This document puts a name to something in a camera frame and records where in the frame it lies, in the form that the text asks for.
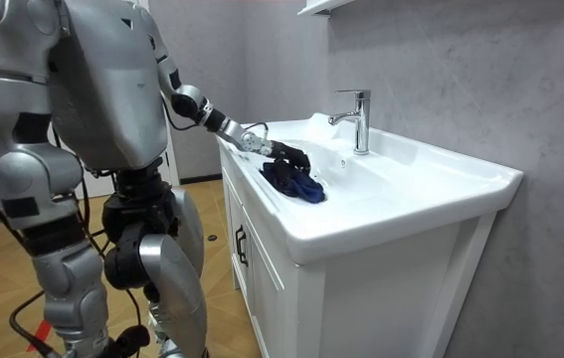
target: white shelf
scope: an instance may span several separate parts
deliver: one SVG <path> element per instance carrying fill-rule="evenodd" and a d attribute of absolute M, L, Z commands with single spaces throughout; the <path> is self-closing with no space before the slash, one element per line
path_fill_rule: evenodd
<path fill-rule="evenodd" d="M 305 7 L 297 15 L 329 15 L 330 10 L 353 0 L 306 0 Z"/>

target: chrome faucet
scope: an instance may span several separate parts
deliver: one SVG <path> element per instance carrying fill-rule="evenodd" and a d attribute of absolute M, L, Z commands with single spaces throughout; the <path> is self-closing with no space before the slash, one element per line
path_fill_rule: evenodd
<path fill-rule="evenodd" d="M 357 125 L 356 143 L 354 154 L 366 155 L 370 152 L 368 141 L 370 136 L 370 89 L 338 90 L 337 92 L 354 92 L 355 110 L 349 113 L 331 115 L 328 118 L 330 125 L 337 125 L 342 120 L 354 121 Z"/>

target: blue towel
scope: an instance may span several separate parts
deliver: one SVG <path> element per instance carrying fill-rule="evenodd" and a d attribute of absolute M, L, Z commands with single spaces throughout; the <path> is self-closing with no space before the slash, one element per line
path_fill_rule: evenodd
<path fill-rule="evenodd" d="M 282 159 L 273 163 L 264 163 L 260 173 L 284 195 L 300 198 L 312 204 L 325 200 L 321 184 L 312 180 L 309 173 L 295 168 Z"/>

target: concrete wall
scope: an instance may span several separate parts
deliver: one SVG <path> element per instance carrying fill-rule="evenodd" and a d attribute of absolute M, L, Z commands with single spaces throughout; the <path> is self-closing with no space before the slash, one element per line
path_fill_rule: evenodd
<path fill-rule="evenodd" d="M 351 109 L 525 172 L 446 357 L 564 357 L 564 0 L 357 0 L 330 20 L 248 2 L 249 118 Z"/>
<path fill-rule="evenodd" d="M 149 9 L 184 84 L 201 89 L 222 112 L 246 116 L 244 2 L 150 0 Z M 176 117 L 180 126 L 189 119 Z M 172 131 L 180 179 L 220 173 L 215 136 L 203 128 Z"/>

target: humanoid robot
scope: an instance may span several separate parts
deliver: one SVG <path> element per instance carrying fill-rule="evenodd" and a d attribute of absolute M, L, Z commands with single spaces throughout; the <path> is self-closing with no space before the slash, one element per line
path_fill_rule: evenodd
<path fill-rule="evenodd" d="M 239 150 L 309 170 L 300 150 L 254 135 L 183 85 L 145 9 L 122 0 L 0 0 L 0 209 L 23 237 L 45 319 L 65 342 L 66 352 L 45 356 L 127 357 L 148 343 L 143 326 L 109 337 L 103 268 L 113 287 L 143 288 L 162 358 L 209 356 L 201 224 L 191 198 L 157 171 L 167 143 L 160 92 Z M 117 181 L 103 209 L 115 244 L 104 264 L 69 195 L 83 167 L 49 143 L 50 123 L 90 172 Z"/>

